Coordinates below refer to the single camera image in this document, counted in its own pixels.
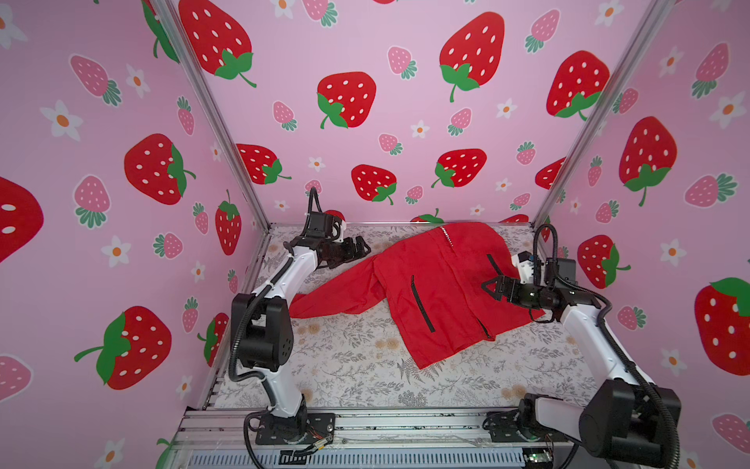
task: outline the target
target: red strawberry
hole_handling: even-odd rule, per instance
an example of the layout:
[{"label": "red strawberry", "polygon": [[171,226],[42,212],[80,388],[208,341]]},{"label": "red strawberry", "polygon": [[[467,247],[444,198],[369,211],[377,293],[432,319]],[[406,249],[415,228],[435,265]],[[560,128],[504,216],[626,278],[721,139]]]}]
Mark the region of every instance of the red strawberry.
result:
[{"label": "red strawberry", "polygon": [[714,418],[711,424],[724,441],[745,454],[750,454],[750,421],[744,422],[732,413],[725,413]]},{"label": "red strawberry", "polygon": [[419,199],[422,198],[422,195],[425,193],[425,190],[422,189],[422,186],[416,185],[413,188],[409,189],[406,192],[406,203],[409,205],[414,205],[419,201]]},{"label": "red strawberry", "polygon": [[110,195],[98,177],[89,174],[81,179],[73,192],[73,199],[78,204],[76,216],[81,225],[87,225],[93,230],[107,221],[104,213],[110,209]]},{"label": "red strawberry", "polygon": [[302,0],[307,15],[313,21],[320,21],[323,28],[332,28],[336,23],[338,12],[333,2],[328,0]]},{"label": "red strawberry", "polygon": [[281,124],[285,131],[294,131],[297,128],[297,121],[294,120],[294,112],[281,101],[274,103],[274,119]]},{"label": "red strawberry", "polygon": [[448,133],[453,137],[461,135],[464,129],[471,124],[471,109],[464,107],[451,117],[451,124],[448,126]]},{"label": "red strawberry", "polygon": [[518,146],[518,155],[516,155],[516,159],[519,163],[526,166],[527,164],[531,164],[534,157],[536,156],[536,150],[534,149],[534,144],[531,142],[523,142],[520,146]]},{"label": "red strawberry", "polygon": [[104,331],[104,345],[76,355],[101,350],[96,370],[111,389],[127,389],[154,371],[170,354],[172,334],[151,310],[133,306],[120,314]]},{"label": "red strawberry", "polygon": [[702,209],[713,206],[717,201],[726,202],[737,187],[732,179],[732,176],[723,173],[717,177],[710,174],[703,176],[685,192],[685,201]]},{"label": "red strawberry", "polygon": [[677,159],[677,144],[667,128],[653,116],[636,122],[619,161],[619,180],[633,192],[658,185]]},{"label": "red strawberry", "polygon": [[227,256],[234,254],[234,250],[237,249],[239,234],[242,231],[242,218],[239,216],[239,210],[231,202],[230,192],[227,190],[226,200],[216,209],[216,216],[214,217],[219,244],[221,245],[221,250]]},{"label": "red strawberry", "polygon": [[550,116],[570,117],[581,112],[599,99],[609,80],[609,68],[599,58],[586,50],[579,50],[565,59],[547,95],[547,113]]},{"label": "red strawberry", "polygon": [[291,179],[281,175],[281,161],[265,146],[238,143],[237,149],[252,182],[262,185],[276,182],[278,178]]},{"label": "red strawberry", "polygon": [[578,246],[578,265],[594,287],[607,288],[617,278],[618,270],[630,270],[630,266],[619,264],[620,252],[609,236],[594,236]]},{"label": "red strawberry", "polygon": [[602,176],[602,158],[596,155],[591,160],[591,168],[589,168],[589,186],[594,187]]},{"label": "red strawberry", "polygon": [[609,223],[612,218],[617,218],[617,213],[620,211],[620,205],[616,200],[610,200],[609,203],[604,202],[600,205],[599,210],[596,211],[594,218],[599,223]]},{"label": "red strawberry", "polygon": [[393,135],[380,134],[377,141],[380,144],[380,149],[391,155],[398,155],[404,150],[404,147],[399,143],[398,138]]},{"label": "red strawberry", "polygon": [[536,185],[540,188],[547,189],[548,191],[552,189],[552,183],[555,182],[557,174],[560,172],[560,168],[563,167],[564,161],[565,159],[561,158],[554,163],[548,164],[547,166],[541,168],[534,178],[534,182],[536,183]]},{"label": "red strawberry", "polygon": [[253,45],[237,21],[209,0],[180,0],[180,21],[203,70],[234,80],[253,66]]},{"label": "red strawberry", "polygon": [[638,309],[637,306],[624,306],[619,313],[617,313],[617,320],[620,324],[625,326],[626,329],[635,331],[638,328],[643,329],[646,326],[646,315],[644,310]]},{"label": "red strawberry", "polygon": [[195,217],[195,228],[202,234],[209,234],[209,214],[206,213],[202,203],[195,202],[193,216]]},{"label": "red strawberry", "polygon": [[499,14],[488,11],[469,21],[448,39],[440,51],[442,78],[469,91],[490,81],[503,52],[506,23]]},{"label": "red strawberry", "polygon": [[440,209],[435,209],[435,215],[425,213],[424,215],[414,217],[412,218],[412,223],[445,223],[442,218],[437,217],[439,211]]},{"label": "red strawberry", "polygon": [[31,241],[44,214],[31,192],[0,177],[0,262]]},{"label": "red strawberry", "polygon": [[729,277],[702,289],[695,297],[695,321],[703,349],[714,365],[731,374],[750,374],[748,282]]},{"label": "red strawberry", "polygon": [[612,105],[612,112],[615,114],[625,114],[638,101],[638,92],[633,88],[628,88],[625,92],[620,93]]},{"label": "red strawberry", "polygon": [[501,220],[500,223],[529,223],[529,216],[528,215],[513,215],[512,217],[507,217],[505,220]]},{"label": "red strawberry", "polygon": [[374,80],[363,71],[328,75],[318,83],[318,107],[325,117],[320,128],[331,119],[333,125],[353,128],[370,115],[375,100]]},{"label": "red strawberry", "polygon": [[34,371],[15,355],[0,353],[0,402],[19,395],[34,379]]},{"label": "red strawberry", "polygon": [[237,288],[239,287],[239,278],[237,278],[237,274],[234,270],[229,271],[226,280],[229,282],[229,291],[232,293],[237,293]]},{"label": "red strawberry", "polygon": [[531,26],[531,35],[526,37],[526,51],[534,54],[545,46],[545,41],[552,39],[560,22],[560,10],[549,10],[541,15]]},{"label": "red strawberry", "polygon": [[192,135],[193,130],[195,130],[195,118],[191,113],[192,109],[190,104],[188,104],[188,100],[185,99],[185,96],[179,97],[177,100],[177,107],[179,108],[177,110],[177,119],[180,119],[180,124],[182,124],[182,128],[185,129],[185,133],[187,135]]},{"label": "red strawberry", "polygon": [[152,134],[138,142],[125,155],[125,176],[139,191],[164,205],[174,205],[185,195],[189,174],[182,155],[162,134]]},{"label": "red strawberry", "polygon": [[403,47],[388,49],[388,64],[393,73],[401,75],[402,80],[411,80],[417,73],[417,62],[412,60],[412,53]]},{"label": "red strawberry", "polygon": [[474,180],[479,171],[487,163],[487,153],[480,149],[452,150],[443,153],[437,159],[435,176],[438,180],[432,183],[432,188],[440,181],[449,188],[460,188]]},{"label": "red strawberry", "polygon": [[729,67],[729,44],[722,42],[711,49],[695,71],[693,97],[700,99],[708,95],[715,87],[716,80],[721,78]]},{"label": "red strawberry", "polygon": [[391,195],[396,192],[396,176],[388,170],[375,166],[360,164],[352,170],[352,182],[357,194],[371,202],[391,201]]},{"label": "red strawberry", "polygon": [[86,91],[97,98],[102,98],[105,104],[117,107],[122,102],[117,82],[109,80],[104,67],[96,61],[73,54],[70,56],[70,67],[78,76],[78,80],[81,80]]},{"label": "red strawberry", "polygon": [[182,252],[182,241],[173,233],[159,234],[154,240],[154,254],[167,259],[174,259]]},{"label": "red strawberry", "polygon": [[198,300],[192,296],[185,302],[185,310],[182,312],[182,329],[185,333],[193,332],[195,323],[198,321]]},{"label": "red strawberry", "polygon": [[208,325],[208,329],[205,331],[205,338],[201,337],[200,332],[198,332],[198,339],[205,342],[203,356],[208,366],[214,365],[216,353],[219,351],[219,344],[224,337],[224,331],[227,329],[229,321],[230,319],[226,314],[219,313]]}]

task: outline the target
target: pink strawberry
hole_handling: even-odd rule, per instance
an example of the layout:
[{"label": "pink strawberry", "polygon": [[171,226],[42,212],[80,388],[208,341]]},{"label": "pink strawberry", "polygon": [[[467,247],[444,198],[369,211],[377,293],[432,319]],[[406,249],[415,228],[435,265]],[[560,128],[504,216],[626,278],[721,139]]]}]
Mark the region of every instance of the pink strawberry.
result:
[{"label": "pink strawberry", "polygon": [[422,190],[422,186],[414,186],[406,192],[406,203],[408,203],[409,205],[414,205],[419,201],[419,199],[422,198],[423,193],[424,191]]},{"label": "pink strawberry", "polygon": [[174,259],[182,252],[182,241],[172,233],[160,234],[154,243],[154,254],[167,259]]},{"label": "pink strawberry", "polygon": [[591,160],[591,168],[589,168],[589,186],[594,187],[599,181],[599,177],[602,176],[602,158],[596,155]]},{"label": "pink strawberry", "polygon": [[391,155],[398,155],[404,150],[404,147],[394,135],[380,134],[377,141],[380,144],[380,149],[384,152],[389,152]]},{"label": "pink strawberry", "polygon": [[727,67],[729,67],[729,44],[722,42],[711,49],[695,71],[693,97],[700,99],[708,95],[716,87],[716,80],[727,72]]},{"label": "pink strawberry", "polygon": [[323,187],[320,185],[320,181],[318,181],[317,179],[312,179],[304,185],[304,195],[309,197],[310,189],[312,188],[317,189],[318,194],[321,194],[323,192]]},{"label": "pink strawberry", "polygon": [[610,200],[609,203],[604,202],[600,205],[599,210],[596,211],[594,218],[599,223],[609,223],[612,218],[617,218],[617,213],[620,211],[620,205],[616,200]]},{"label": "pink strawberry", "polygon": [[182,328],[185,333],[193,331],[195,323],[198,321],[198,300],[192,296],[185,303],[185,310],[182,312]]},{"label": "pink strawberry", "polygon": [[531,161],[536,156],[536,150],[534,149],[534,144],[531,142],[523,142],[518,147],[518,155],[516,155],[516,159],[519,163],[526,166],[527,164],[530,164]]},{"label": "pink strawberry", "polygon": [[297,128],[297,121],[294,120],[294,112],[281,101],[274,103],[274,119],[281,124],[285,131],[294,131]]},{"label": "pink strawberry", "polygon": [[191,107],[190,104],[188,104],[188,100],[185,99],[185,96],[180,96],[177,100],[177,107],[179,108],[177,110],[177,119],[180,119],[180,124],[182,124],[182,128],[185,129],[185,133],[187,135],[192,135],[193,130],[195,130],[195,119],[193,118],[193,114],[191,113]]},{"label": "pink strawberry", "polygon": [[633,88],[628,88],[620,93],[612,106],[612,112],[615,114],[627,113],[635,101],[638,101],[638,92]]},{"label": "pink strawberry", "polygon": [[525,194],[521,194],[518,197],[513,199],[513,203],[511,204],[511,210],[514,212],[516,210],[521,210],[521,207],[528,204],[529,200],[531,200],[531,194],[526,192]]},{"label": "pink strawberry", "polygon": [[202,234],[209,234],[209,214],[206,213],[203,204],[195,202],[193,216],[195,217],[195,228]]},{"label": "pink strawberry", "polygon": [[86,91],[97,98],[102,98],[105,104],[117,107],[122,102],[117,82],[109,80],[104,67],[96,61],[73,54],[70,56],[70,67],[73,68],[73,72],[78,76],[78,80],[81,80]]},{"label": "pink strawberry", "polygon": [[34,371],[20,358],[0,353],[0,402],[19,395],[33,379]]},{"label": "pink strawberry", "polygon": [[471,109],[464,107],[451,117],[451,124],[448,126],[448,133],[453,137],[461,135],[464,129],[471,124]]},{"label": "pink strawberry", "polygon": [[237,278],[237,274],[234,270],[230,270],[229,274],[227,276],[227,281],[229,282],[229,291],[232,293],[237,293],[237,287],[239,286],[239,279]]},{"label": "pink strawberry", "polygon": [[743,422],[738,416],[725,413],[712,420],[711,424],[724,441],[745,454],[750,454],[750,422]]},{"label": "pink strawberry", "polygon": [[338,12],[333,2],[328,0],[302,0],[307,15],[313,21],[320,21],[323,28],[331,28],[336,23]]},{"label": "pink strawberry", "polygon": [[646,326],[646,315],[644,310],[638,309],[637,306],[625,306],[619,313],[617,313],[617,320],[620,324],[625,326],[626,329],[635,331],[638,328],[643,329]]},{"label": "pink strawberry", "polygon": [[560,10],[549,10],[541,15],[531,26],[531,35],[526,37],[526,51],[536,53],[545,46],[545,41],[552,39],[560,22]]},{"label": "pink strawberry", "polygon": [[717,201],[726,202],[737,187],[732,179],[732,176],[723,173],[717,177],[710,174],[703,176],[685,192],[685,201],[702,209],[713,206]]},{"label": "pink strawberry", "polygon": [[93,230],[107,221],[104,213],[110,209],[110,196],[98,177],[91,174],[84,177],[73,192],[73,199],[78,204],[76,216],[81,225]]},{"label": "pink strawberry", "polygon": [[388,64],[393,73],[401,75],[402,80],[411,80],[417,73],[417,62],[412,60],[412,53],[403,47],[388,49]]}]

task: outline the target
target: zipper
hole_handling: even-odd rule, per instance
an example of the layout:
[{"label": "zipper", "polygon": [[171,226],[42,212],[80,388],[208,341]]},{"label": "zipper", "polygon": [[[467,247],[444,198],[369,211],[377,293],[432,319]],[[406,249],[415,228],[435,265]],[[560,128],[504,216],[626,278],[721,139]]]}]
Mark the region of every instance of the zipper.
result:
[{"label": "zipper", "polygon": [[423,305],[422,301],[419,299],[417,286],[414,285],[414,275],[412,275],[412,294],[414,295],[414,299],[417,301],[417,306],[419,307],[419,310],[422,313],[422,317],[424,318],[425,323],[427,323],[427,327],[430,328],[430,332],[435,332],[435,326],[432,325],[432,321],[430,321],[430,317],[427,316],[427,312],[425,311],[425,305]]}]

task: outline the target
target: pink wall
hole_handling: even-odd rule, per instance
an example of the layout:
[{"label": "pink wall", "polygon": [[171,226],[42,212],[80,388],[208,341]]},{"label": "pink wall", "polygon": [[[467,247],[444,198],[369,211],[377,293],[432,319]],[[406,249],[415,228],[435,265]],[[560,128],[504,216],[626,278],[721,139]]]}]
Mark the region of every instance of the pink wall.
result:
[{"label": "pink wall", "polygon": [[[228,272],[242,284],[260,230],[227,162],[213,158],[214,134],[182,67],[162,46],[154,57],[143,4],[11,0],[0,19],[0,467],[154,467],[167,447],[157,441],[199,404],[210,368],[197,334],[229,312]],[[72,68],[73,55],[97,62],[106,81],[91,62]],[[181,96],[190,115],[179,113]],[[152,134],[165,137],[131,150]],[[196,175],[183,197],[170,141]],[[83,198],[74,196],[81,182]],[[242,223],[232,255],[215,229],[226,189]],[[155,254],[160,233],[181,251],[167,236],[164,257]]]},{"label": "pink wall", "polygon": [[[750,466],[750,225],[742,215],[750,203],[750,117],[743,102],[750,83],[748,17],[747,2],[675,6],[626,87],[637,91],[637,100],[609,114],[551,214],[562,250],[579,262],[582,285],[608,285],[600,291],[614,304],[611,329],[659,386],[680,396],[685,468]],[[716,48],[704,67],[717,44],[727,47]],[[694,83],[712,80],[708,95],[692,96]],[[599,170],[590,169],[597,156],[598,178]],[[644,191],[632,175],[643,162],[652,165],[652,175],[640,173],[640,182],[651,186],[639,206]],[[663,173],[661,182],[654,179]],[[616,216],[611,200],[619,205]],[[609,240],[587,241],[600,235]],[[604,244],[616,246],[619,266],[631,269],[614,271],[610,259],[610,265],[600,262],[603,252],[595,260]]]},{"label": "pink wall", "polygon": [[[313,180],[322,186],[323,208],[342,211],[348,221],[409,221],[433,215],[436,208],[445,220],[533,218],[547,195],[537,175],[541,179],[547,166],[565,157],[583,125],[578,114],[565,119],[554,114],[570,101],[568,93],[589,96],[604,86],[608,74],[596,62],[614,69],[649,3],[174,2],[232,138],[251,146],[243,148],[246,155],[259,156],[248,161],[249,171],[275,222],[302,220],[306,186]],[[535,42],[534,35],[544,44],[530,53],[527,43]],[[223,57],[226,48],[232,52]],[[581,50],[595,57],[566,60]],[[452,67],[464,62],[472,70],[462,78]],[[440,65],[447,65],[445,77]],[[562,75],[556,78],[558,69]],[[558,89],[562,82],[564,89]],[[354,88],[359,83],[363,87]],[[469,91],[456,89],[450,102],[454,83]],[[323,129],[327,115],[318,92],[322,109],[333,115]],[[340,126],[344,121],[348,128]],[[417,132],[420,126],[426,131]],[[534,146],[519,155],[525,142]],[[464,151],[472,149],[481,152]],[[438,181],[436,165],[451,169],[461,155],[477,159],[457,165],[468,166],[463,172],[443,175],[456,186],[447,187]],[[352,172],[359,165],[375,168],[357,169],[355,177],[362,170],[368,177],[354,184]],[[418,201],[412,205],[407,196],[416,186],[422,195],[412,197]],[[371,202],[378,194],[385,194],[383,201]],[[517,211],[511,209],[514,202]]]}]

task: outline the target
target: white flower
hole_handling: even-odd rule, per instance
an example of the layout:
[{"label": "white flower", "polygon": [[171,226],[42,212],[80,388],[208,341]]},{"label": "white flower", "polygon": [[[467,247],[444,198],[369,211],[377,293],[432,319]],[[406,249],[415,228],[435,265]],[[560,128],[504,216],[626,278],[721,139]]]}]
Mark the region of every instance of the white flower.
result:
[{"label": "white flower", "polygon": [[661,260],[668,260],[675,267],[680,263],[680,258],[688,253],[686,250],[680,249],[680,241],[676,239],[673,239],[670,244],[663,242],[661,244],[661,250],[664,252],[661,255]]},{"label": "white flower", "polygon": [[104,246],[101,252],[109,256],[109,267],[114,267],[119,263],[127,264],[130,262],[130,259],[128,259],[130,249],[131,244],[129,242],[120,242],[120,238],[113,236],[112,245]]},{"label": "white flower", "polygon": [[578,209],[581,207],[581,202],[578,202],[578,197],[570,201],[570,211],[578,215]]},{"label": "white flower", "polygon": [[496,191],[507,191],[509,187],[511,187],[513,184],[511,182],[508,182],[508,178],[503,179],[500,182],[495,182],[497,187],[495,187]]},{"label": "white flower", "polygon": [[180,395],[180,401],[185,397],[185,394],[188,394],[193,389],[190,387],[190,382],[192,380],[192,376],[182,376],[182,382],[180,382],[180,385],[175,389],[175,392]]},{"label": "white flower", "polygon": [[221,148],[217,141],[214,141],[214,144],[211,145],[211,156],[214,157],[214,161],[221,161]]},{"label": "white flower", "polygon": [[743,106],[745,92],[739,92],[734,98],[729,99],[721,97],[718,99],[718,109],[708,118],[710,121],[718,121],[718,126],[722,129],[727,128],[732,119],[744,116],[747,109]]},{"label": "white flower", "polygon": [[114,441],[107,441],[104,447],[104,454],[94,463],[94,467],[110,469],[112,464],[122,461],[122,445],[124,444],[124,438],[118,441],[117,444]]},{"label": "white flower", "polygon": [[271,0],[273,5],[276,5],[276,17],[284,15],[285,17],[292,19],[292,6],[296,0]]},{"label": "white flower", "polygon": [[312,157],[309,157],[309,160],[310,160],[310,164],[307,167],[313,168],[318,173],[320,172],[320,168],[326,167],[323,164],[323,159],[322,158],[312,158]]},{"label": "white flower", "polygon": [[136,89],[136,93],[138,93],[139,98],[143,98],[144,92],[151,91],[148,83],[146,83],[146,81],[143,79],[143,70],[136,70],[129,64],[126,64],[125,67],[127,68],[127,72],[130,74],[130,76],[125,79],[125,82]]},{"label": "white flower", "polygon": [[661,366],[671,368],[675,376],[680,375],[680,370],[688,368],[684,362],[680,361],[680,352],[678,350],[661,349],[661,354],[664,357],[661,361]]},{"label": "white flower", "polygon": [[430,128],[425,125],[425,121],[419,119],[419,123],[417,125],[412,125],[412,130],[414,131],[412,137],[425,138],[425,134],[428,130],[430,130]]},{"label": "white flower", "polygon": [[625,7],[620,5],[620,0],[610,0],[609,2],[599,4],[599,16],[596,17],[594,25],[604,23],[605,26],[612,26],[614,16],[623,10],[625,10]]},{"label": "white flower", "polygon": [[199,260],[196,260],[195,267],[190,269],[190,273],[193,274],[194,283],[198,283],[198,280],[205,280],[206,266],[202,265]]},{"label": "white flower", "polygon": [[57,100],[55,103],[55,109],[42,107],[39,110],[44,117],[52,121],[53,137],[60,137],[67,134],[73,140],[76,140],[77,142],[81,141],[81,137],[78,134],[76,127],[79,127],[83,123],[83,119],[68,113],[68,107],[65,106],[65,103]]},{"label": "white flower", "polygon": [[499,112],[497,113],[497,116],[495,117],[505,116],[506,119],[510,119],[511,113],[515,111],[517,107],[518,106],[513,104],[513,99],[508,98],[508,100],[505,103],[500,103],[497,105],[497,109],[499,110]]},{"label": "white flower", "polygon": [[13,39],[27,41],[26,35],[18,29],[18,26],[13,24],[13,11],[8,5],[0,4],[0,24],[4,26],[0,28],[0,46],[3,49],[10,49]]},{"label": "white flower", "polygon": [[666,74],[674,75],[674,72],[677,71],[677,62],[679,62],[684,55],[684,52],[677,50],[677,46],[672,47],[672,50],[669,51],[669,55],[664,57],[658,63],[661,65],[661,71],[659,71],[658,77],[662,78]]}]

